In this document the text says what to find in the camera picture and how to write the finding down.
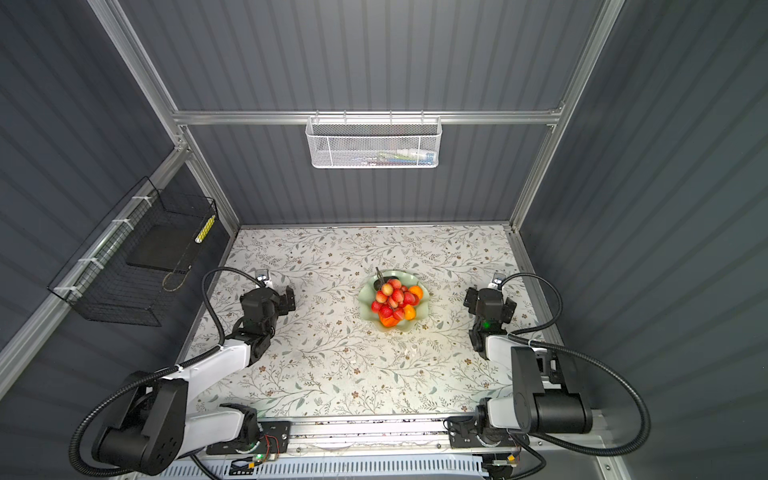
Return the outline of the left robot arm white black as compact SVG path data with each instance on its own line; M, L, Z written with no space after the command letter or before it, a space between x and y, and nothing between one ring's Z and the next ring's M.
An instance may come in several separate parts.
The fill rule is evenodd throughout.
M243 316L224 343L203 359L129 389L104 408L92 458L129 472L157 475L173 461L214 444L250 452L266 444L257 410L235 403L194 413L192 404L209 387L243 370L266 353L277 320L296 309L295 292L258 287L240 297Z

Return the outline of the small orange tangerine fake fruit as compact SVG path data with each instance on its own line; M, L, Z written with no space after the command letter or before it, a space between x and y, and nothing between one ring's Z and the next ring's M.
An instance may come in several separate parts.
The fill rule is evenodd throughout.
M424 292L422 288L418 285L411 286L408 291L413 294L419 301L423 299Z

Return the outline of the yellow mango fake fruit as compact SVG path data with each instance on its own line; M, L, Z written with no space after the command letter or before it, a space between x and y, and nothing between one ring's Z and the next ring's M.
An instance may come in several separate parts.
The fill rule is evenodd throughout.
M416 310L412 305L403 307L403 317L405 320L412 321L416 318Z

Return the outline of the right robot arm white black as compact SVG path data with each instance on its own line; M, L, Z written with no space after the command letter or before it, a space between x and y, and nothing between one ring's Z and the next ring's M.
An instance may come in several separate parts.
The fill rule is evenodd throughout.
M506 336L516 303L496 288L467 290L464 306L473 317L469 339L481 358L512 375L512 392L484 398L476 408L474 430L490 434L510 430L522 434L586 434L593 426L591 407L581 393L578 370L569 357Z

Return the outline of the light green scalloped fruit bowl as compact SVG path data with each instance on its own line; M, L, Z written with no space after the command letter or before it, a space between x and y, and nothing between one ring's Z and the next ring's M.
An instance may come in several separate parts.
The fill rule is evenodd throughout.
M391 271L398 271L398 270L385 270L385 271L382 271L382 272L388 273L388 272L391 272ZM419 281L419 283L424 287L424 290L426 291L426 294L427 294L427 299L425 300L425 304L418 308L418 310L419 310L418 318L415 321L413 321L413 322L401 322L399 325L395 326L394 328L385 328L384 326L382 326L375 314L371 314L370 312L366 312L366 307L363 304L363 300L371 300L371 298L372 298L372 294L371 293L367 293L366 292L366 288L367 288L369 282L373 279L373 277L371 277L369 280L367 280L363 284L363 286L361 287L361 289L360 289L360 291L359 291L359 293L357 295L359 315L360 315L360 317L363 320L368 321L369 323L372 324L373 327L376 327L376 328L378 328L381 331L397 331L397 332L404 333L404 332L407 332L407 331L411 330L412 328L414 328L417 325L418 322L421 322L421 321L424 321L424 320L427 319L427 317L429 316L430 295L429 295L429 292L427 291L426 286L415 276L416 279Z

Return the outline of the large orange fake fruit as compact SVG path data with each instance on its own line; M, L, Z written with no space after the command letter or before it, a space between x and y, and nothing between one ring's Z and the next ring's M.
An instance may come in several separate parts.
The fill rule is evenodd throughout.
M396 325L399 323L399 320L398 320L398 319L396 319L396 318L395 318L395 317L393 317L393 316L391 316L391 317L382 317L382 318L380 319L380 323L381 323L381 324L382 324L384 327L386 327L386 328L392 328L392 327L395 327L395 326L396 326Z

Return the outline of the red cherry bunch fake fruit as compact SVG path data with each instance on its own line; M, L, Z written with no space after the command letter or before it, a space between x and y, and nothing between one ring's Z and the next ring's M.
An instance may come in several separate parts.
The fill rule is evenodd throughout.
M420 286L424 292L421 301L408 291L414 285ZM366 292L372 294L371 300L363 300L366 312L375 314L379 322L382 317L393 316L399 320L397 325L401 322L415 321L419 316L418 308L423 306L427 299L426 291L416 277L401 271L385 273L376 270L373 279L366 288ZM404 319L403 307L405 305L412 305L415 308L416 318L414 320L408 321Z

